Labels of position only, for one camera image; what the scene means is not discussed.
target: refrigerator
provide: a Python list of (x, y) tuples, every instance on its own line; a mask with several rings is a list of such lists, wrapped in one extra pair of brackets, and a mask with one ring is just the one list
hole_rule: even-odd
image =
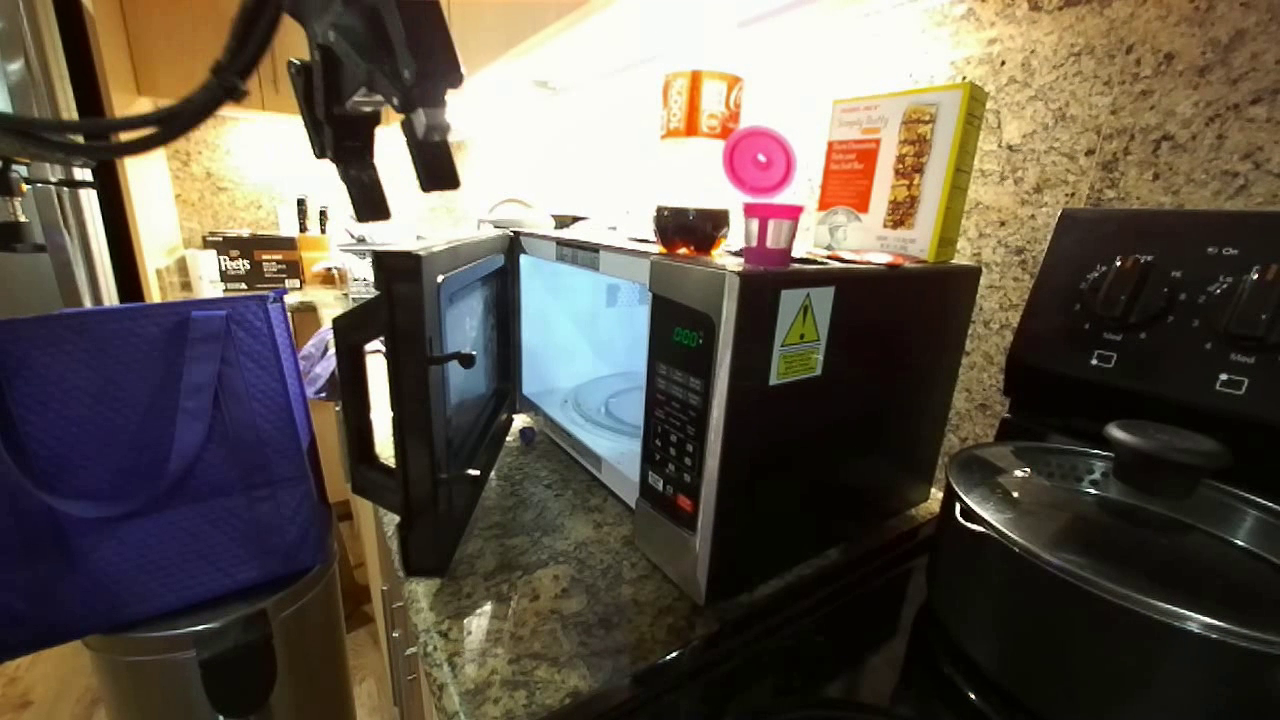
[[(0, 112), (104, 117), (82, 0), (0, 6)], [(118, 163), (43, 163), (0, 145), (0, 317), (140, 302)]]

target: stove knob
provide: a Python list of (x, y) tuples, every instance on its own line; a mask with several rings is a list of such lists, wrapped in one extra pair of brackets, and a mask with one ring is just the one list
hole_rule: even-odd
[(1280, 349), (1280, 263), (1241, 275), (1218, 309), (1211, 330), (1246, 354)]
[(1084, 279), (1084, 314), (1103, 330), (1156, 325), (1171, 302), (1171, 275), (1154, 257), (1115, 257)]

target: microwave keypad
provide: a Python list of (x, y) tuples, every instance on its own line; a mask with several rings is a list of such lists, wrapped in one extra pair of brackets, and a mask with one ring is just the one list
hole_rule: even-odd
[(703, 417), (703, 379), (674, 366), (656, 366), (645, 486), (649, 498), (656, 498), (681, 529), (695, 524), (695, 498), (703, 472)]

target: microwave door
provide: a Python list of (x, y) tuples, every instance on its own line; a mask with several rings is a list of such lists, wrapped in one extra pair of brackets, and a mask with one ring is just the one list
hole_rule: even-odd
[(372, 263), (379, 297), (338, 322), (354, 488), (400, 512), (404, 574), (439, 577), (514, 429), (514, 257), (379, 254)]

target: kitchen counter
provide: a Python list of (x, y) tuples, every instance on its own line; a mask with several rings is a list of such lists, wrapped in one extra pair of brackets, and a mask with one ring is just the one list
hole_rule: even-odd
[[(921, 535), (932, 517), (937, 504), (924, 504), (887, 522), (856, 557)], [(695, 656), (778, 589), (695, 608), (637, 554), (629, 509), (533, 429), (510, 438), (451, 574), (404, 579), (438, 715), (476, 720), (629, 701), (637, 674)]]

